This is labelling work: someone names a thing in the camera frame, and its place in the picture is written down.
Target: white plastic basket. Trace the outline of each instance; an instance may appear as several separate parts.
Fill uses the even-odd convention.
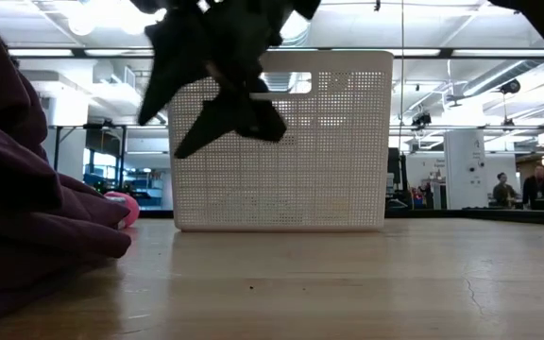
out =
[[[309,72],[308,93],[258,94],[288,126],[271,144],[230,133],[172,158],[181,230],[375,230],[383,226],[393,56],[364,51],[273,51],[265,72]],[[176,149],[218,92],[208,78],[169,108]]]

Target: ceiling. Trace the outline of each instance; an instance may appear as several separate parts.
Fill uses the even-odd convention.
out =
[[[283,33],[286,38],[295,33],[289,28],[307,27],[298,42],[302,47],[400,48],[403,42],[409,48],[544,48],[543,40],[525,17],[493,7],[485,0],[404,1],[402,14],[399,0],[383,0],[379,12],[374,11],[374,1],[322,0],[309,26],[298,17],[292,18]],[[149,47],[147,38],[139,32],[157,19],[156,15],[139,13],[128,0],[0,0],[0,35],[13,48]],[[544,124],[544,62],[516,74],[522,89],[515,95],[508,94],[505,105],[503,96],[493,89],[459,101],[463,105],[459,108],[453,108],[454,103],[446,98],[447,94],[459,94],[474,81],[480,83],[505,70],[517,70],[521,68],[518,63],[524,60],[408,59],[402,63],[396,59],[391,124],[399,124],[402,118],[405,125],[410,125],[414,114],[427,111],[433,124],[471,125],[471,115],[458,114],[463,107],[479,112],[476,119],[482,125],[499,125],[505,115],[514,118],[517,125]],[[149,77],[150,60],[89,60],[91,66],[86,62],[23,59],[21,68],[57,71],[86,88],[93,99],[93,119],[134,122]],[[93,79],[74,76],[79,68],[94,65],[114,70],[116,75],[124,74],[127,68],[135,75],[135,84],[130,88],[123,81],[94,84]],[[140,133],[135,138],[160,138],[162,134],[156,130]]]

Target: purple fabric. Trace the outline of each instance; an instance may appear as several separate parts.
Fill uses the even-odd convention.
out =
[[[128,209],[57,174],[46,135],[39,97],[0,43],[0,316],[130,244],[116,229]]]

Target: person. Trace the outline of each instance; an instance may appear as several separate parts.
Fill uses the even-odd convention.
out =
[[[544,167],[535,168],[535,174],[524,181],[522,203],[529,209],[535,208],[537,199],[544,196]]]
[[[497,175],[499,184],[492,190],[492,196],[497,201],[497,205],[502,208],[513,207],[514,199],[516,199],[516,191],[514,188],[507,184],[507,175],[500,173]]]

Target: table surface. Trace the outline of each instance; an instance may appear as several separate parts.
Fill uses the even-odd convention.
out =
[[[0,339],[544,339],[544,226],[129,233],[123,259],[1,319]]]

